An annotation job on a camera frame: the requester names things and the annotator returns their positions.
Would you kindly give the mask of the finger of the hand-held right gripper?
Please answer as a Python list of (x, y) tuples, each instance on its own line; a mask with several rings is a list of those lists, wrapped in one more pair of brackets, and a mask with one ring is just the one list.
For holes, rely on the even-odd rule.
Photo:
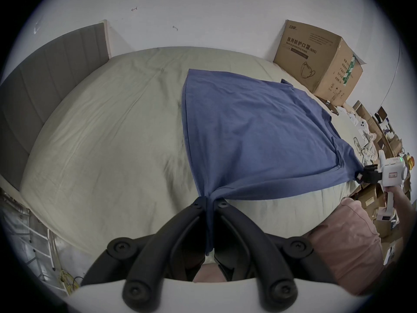
[(375, 183), (375, 165), (366, 165), (363, 167), (362, 171), (355, 172), (354, 180), (358, 184), (368, 183), (374, 184)]

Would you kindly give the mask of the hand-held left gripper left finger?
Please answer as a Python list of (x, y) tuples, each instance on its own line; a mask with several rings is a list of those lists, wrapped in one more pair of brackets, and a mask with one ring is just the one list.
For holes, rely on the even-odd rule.
[(124, 280), (127, 305), (156, 305), (164, 278), (192, 281), (205, 261), (206, 204), (206, 197), (198, 197), (153, 235), (113, 239), (81, 287)]

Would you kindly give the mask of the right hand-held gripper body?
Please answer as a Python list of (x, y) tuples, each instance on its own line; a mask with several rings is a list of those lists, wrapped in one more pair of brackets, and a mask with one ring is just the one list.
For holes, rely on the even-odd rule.
[[(388, 186), (400, 187), (407, 176), (407, 167), (401, 157), (386, 158), (383, 150), (378, 151), (379, 164), (377, 166), (377, 185), (381, 189)], [(377, 211), (377, 221), (391, 221), (394, 217), (394, 194), (387, 193), (385, 207), (380, 206)]]

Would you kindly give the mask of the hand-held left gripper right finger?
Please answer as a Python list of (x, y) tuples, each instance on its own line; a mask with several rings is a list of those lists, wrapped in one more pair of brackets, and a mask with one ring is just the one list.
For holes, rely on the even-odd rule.
[(294, 303), (295, 278), (337, 284), (305, 237), (267, 234), (224, 199), (214, 202), (213, 216), (215, 259), (221, 271), (228, 281), (255, 277), (262, 303)]

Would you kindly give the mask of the person's right hand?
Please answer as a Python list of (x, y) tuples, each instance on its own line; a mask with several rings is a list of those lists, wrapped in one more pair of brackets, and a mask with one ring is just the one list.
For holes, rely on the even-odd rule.
[(384, 191), (386, 193), (392, 194), (393, 208), (397, 211), (399, 215), (409, 210), (411, 204), (400, 186), (387, 186), (384, 187)]

